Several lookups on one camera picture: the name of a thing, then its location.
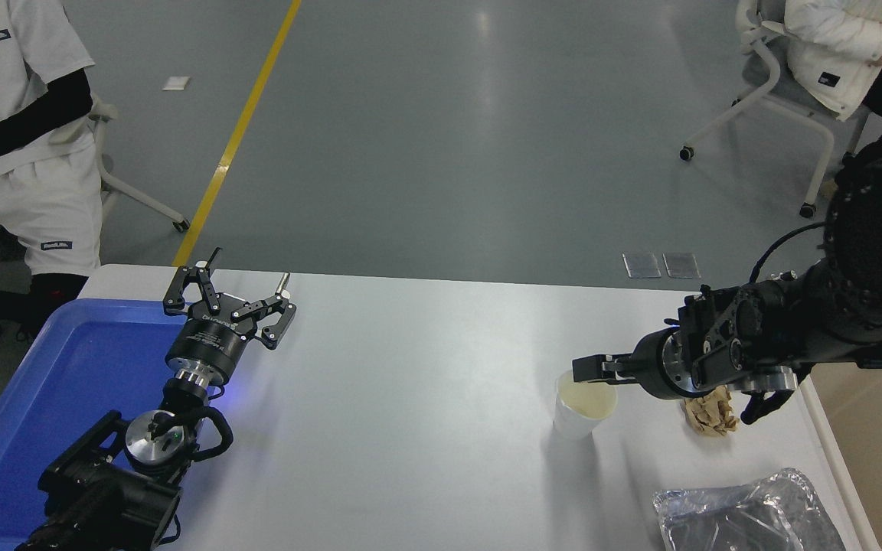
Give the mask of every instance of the yellow floor line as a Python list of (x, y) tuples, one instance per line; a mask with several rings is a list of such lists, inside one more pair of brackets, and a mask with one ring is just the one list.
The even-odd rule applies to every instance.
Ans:
[(288, 36), (288, 31), (291, 28), (292, 22), (295, 21), (295, 15), (298, 13), (298, 7), (301, 4), (302, 0), (292, 0), (287, 15), (284, 15), (284, 22), (281, 24), (280, 31), (277, 31), (274, 43), (270, 46), (267, 59), (260, 68), (260, 73), (258, 73), (254, 88), (251, 90), (251, 95), (247, 98), (247, 103), (244, 104), (240, 119), (237, 120), (234, 133), (230, 135), (227, 149), (224, 149), (224, 156), (220, 158), (220, 164), (217, 164), (217, 170), (213, 172), (210, 185), (207, 186), (206, 193), (203, 194), (203, 200), (199, 203), (196, 216), (193, 216), (189, 231), (186, 231), (186, 237), (183, 238), (182, 244), (179, 245), (179, 251), (176, 251), (175, 260), (172, 261), (173, 266), (184, 266), (186, 262), (189, 262), (189, 256), (192, 254), (193, 248), (196, 247), (196, 241), (199, 240), (199, 234), (203, 230), (203, 225), (206, 224), (206, 219), (210, 216), (213, 203), (217, 201), (220, 188), (224, 186), (224, 179), (227, 177), (227, 171), (230, 170), (230, 163), (234, 161), (237, 148), (240, 147), (240, 143), (244, 139), (244, 133), (247, 132), (247, 126), (254, 116), (256, 105), (260, 101), (260, 94), (263, 93), (263, 88), (267, 84), (267, 78), (270, 77), (270, 73), (274, 69), (277, 54), (281, 52), (281, 46), (284, 45), (284, 39)]

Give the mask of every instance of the black sleeve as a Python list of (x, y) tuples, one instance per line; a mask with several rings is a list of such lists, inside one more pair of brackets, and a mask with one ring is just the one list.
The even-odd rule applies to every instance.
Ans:
[(93, 104), (83, 69), (57, 78), (27, 108), (0, 121), (0, 157), (88, 114)]

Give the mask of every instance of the aluminum foil tray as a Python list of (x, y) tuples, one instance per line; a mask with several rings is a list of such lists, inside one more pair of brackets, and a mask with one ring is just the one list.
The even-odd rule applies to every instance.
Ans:
[(845, 551), (812, 483), (794, 468), (726, 488), (655, 495), (667, 551)]

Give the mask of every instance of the paper cup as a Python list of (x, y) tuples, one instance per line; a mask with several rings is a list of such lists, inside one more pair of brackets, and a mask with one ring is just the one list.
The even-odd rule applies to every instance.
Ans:
[(584, 439), (615, 411), (619, 394), (608, 383), (575, 383), (570, 370), (557, 379), (554, 429), (566, 439)]

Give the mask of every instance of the black cable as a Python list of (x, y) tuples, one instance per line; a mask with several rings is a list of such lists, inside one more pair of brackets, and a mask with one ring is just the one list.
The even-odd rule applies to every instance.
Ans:
[(760, 257), (759, 261), (757, 261), (757, 264), (753, 266), (753, 271), (750, 272), (750, 280), (748, 280), (748, 283), (756, 283), (757, 282), (757, 276), (760, 276), (760, 269), (763, 268), (764, 263), (767, 262), (767, 257), (771, 256), (771, 253), (773, 253), (775, 251), (775, 249), (777, 249), (781, 245), (785, 244), (785, 241), (788, 241), (792, 237), (794, 237), (795, 235), (802, 233), (802, 231), (815, 230), (816, 227), (823, 227), (823, 226), (825, 226), (824, 222), (810, 223), (808, 226), (800, 227), (797, 230), (792, 230), (792, 231), (789, 231), (788, 233), (785, 233), (784, 236), (782, 236), (780, 238), (780, 240), (777, 240), (777, 241), (771, 243), (771, 247), (767, 248), (767, 251), (764, 251), (763, 256)]
[(159, 545), (165, 545), (167, 543), (172, 543), (172, 542), (178, 540), (178, 538), (180, 536), (182, 536), (182, 524), (179, 523), (179, 515), (174, 515), (172, 517), (172, 522), (175, 523), (175, 536), (169, 536), (169, 537), (162, 538), (161, 540), (158, 541)]

